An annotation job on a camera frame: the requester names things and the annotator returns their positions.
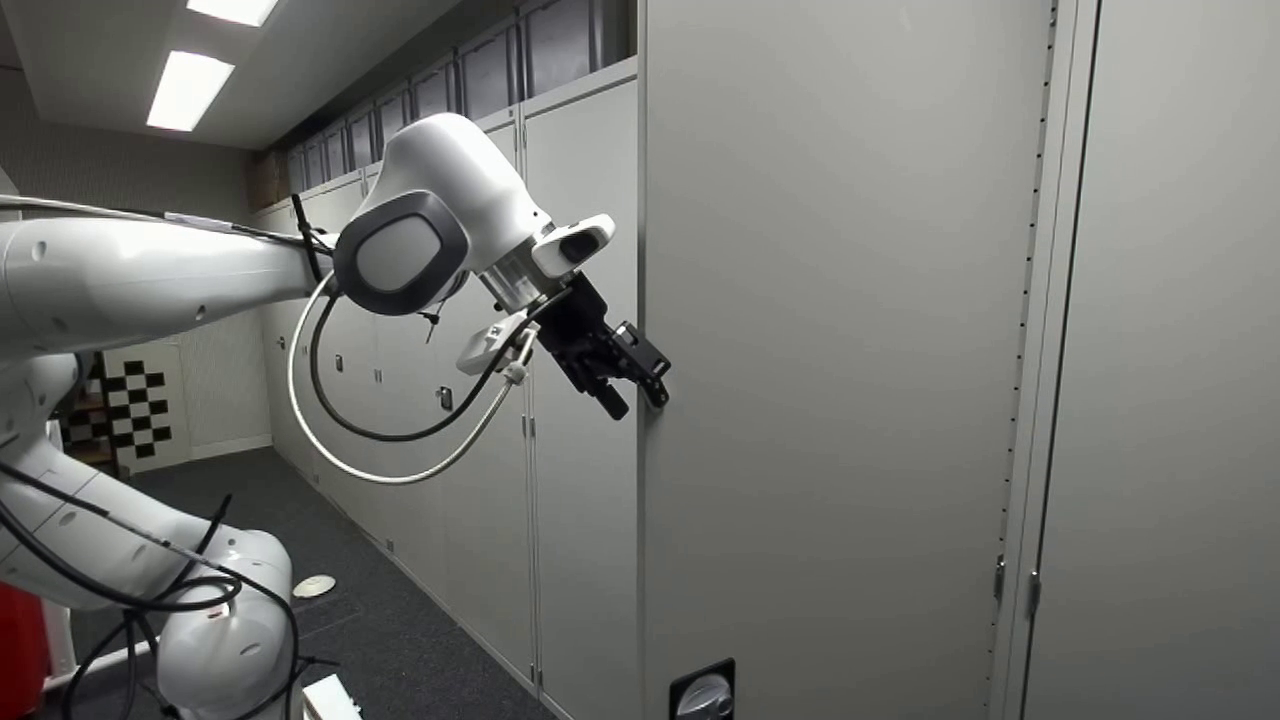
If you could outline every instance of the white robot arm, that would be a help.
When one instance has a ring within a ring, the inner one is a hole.
[[[606,330],[601,294],[580,278],[606,233],[606,216],[551,223],[475,125],[430,116],[387,145],[314,294],[398,317],[478,278],[520,321],[499,330],[541,323],[569,380],[623,415],[613,380],[635,380],[663,406],[668,359],[635,330]],[[311,283],[300,244],[245,233],[122,213],[0,223],[0,582],[68,609],[170,614],[159,692],[194,720],[295,714],[279,692],[295,660],[288,552],[68,459],[44,439],[44,419],[75,385],[71,353],[168,335]],[[502,350],[508,335],[488,333],[471,358]]]

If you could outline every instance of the cabinet panel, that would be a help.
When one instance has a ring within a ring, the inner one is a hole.
[[[1050,3],[641,9],[643,709],[976,720]]]
[[[589,278],[613,321],[635,321],[635,82],[528,116],[528,189],[573,223],[614,221]],[[641,715],[635,629],[635,392],[606,419],[551,358],[536,359],[536,552],[541,660],[573,715]]]
[[[1105,3],[1032,720],[1280,715],[1275,28]]]

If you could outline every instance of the gray floor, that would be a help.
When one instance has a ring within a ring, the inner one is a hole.
[[[300,609],[303,652],[337,660],[337,676],[369,720],[551,720],[274,454],[137,476],[137,487],[201,516],[213,516],[230,494],[229,526],[274,532],[290,552],[295,575],[337,575],[337,596]],[[80,617],[75,643],[87,649],[113,626],[116,617],[106,614]],[[121,720],[122,687],[122,673],[103,673],[75,695],[75,720]],[[150,720],[159,714],[139,692],[131,715]]]

